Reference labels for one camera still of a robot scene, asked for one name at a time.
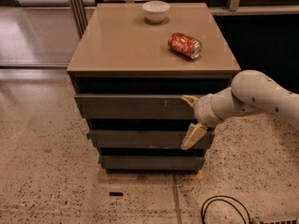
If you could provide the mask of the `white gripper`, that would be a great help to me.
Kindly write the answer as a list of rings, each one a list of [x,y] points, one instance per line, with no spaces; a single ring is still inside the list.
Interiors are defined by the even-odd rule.
[[[208,94],[200,98],[193,95],[181,96],[183,101],[187,102],[189,106],[194,107],[194,117],[199,122],[190,124],[180,145],[183,150],[193,147],[201,140],[207,133],[207,127],[216,127],[223,123],[223,120],[216,115],[213,109],[213,98],[214,94]]]

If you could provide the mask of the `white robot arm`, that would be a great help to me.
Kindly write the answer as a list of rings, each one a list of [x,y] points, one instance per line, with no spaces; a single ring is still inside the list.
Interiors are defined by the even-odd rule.
[[[192,148],[201,140],[208,128],[232,117],[245,117],[260,111],[270,112],[299,129],[299,95],[278,85],[262,72],[245,70],[239,72],[231,86],[202,97],[183,95],[193,108],[197,120],[191,123],[180,147]]]

